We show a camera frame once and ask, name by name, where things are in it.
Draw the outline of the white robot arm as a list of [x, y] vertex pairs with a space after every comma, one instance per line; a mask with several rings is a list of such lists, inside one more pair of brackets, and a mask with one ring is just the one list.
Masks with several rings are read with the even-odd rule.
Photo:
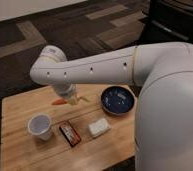
[[46, 46], [31, 79], [63, 97], [75, 84], [141, 88], [134, 120], [136, 171], [193, 171], [193, 44], [135, 45], [77, 60]]

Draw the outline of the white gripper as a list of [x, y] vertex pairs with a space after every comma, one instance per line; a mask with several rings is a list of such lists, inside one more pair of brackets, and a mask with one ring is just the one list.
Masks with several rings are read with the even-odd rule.
[[83, 100], [85, 102], [90, 102], [90, 100], [88, 98], [86, 98], [85, 96], [79, 96], [77, 97], [76, 95], [74, 95], [76, 93], [76, 86], [74, 84], [60, 84], [60, 85], [54, 85], [53, 89], [55, 91], [55, 93], [64, 98], [64, 99], [68, 99], [68, 103], [70, 105], [77, 105], [78, 104], [78, 100]]

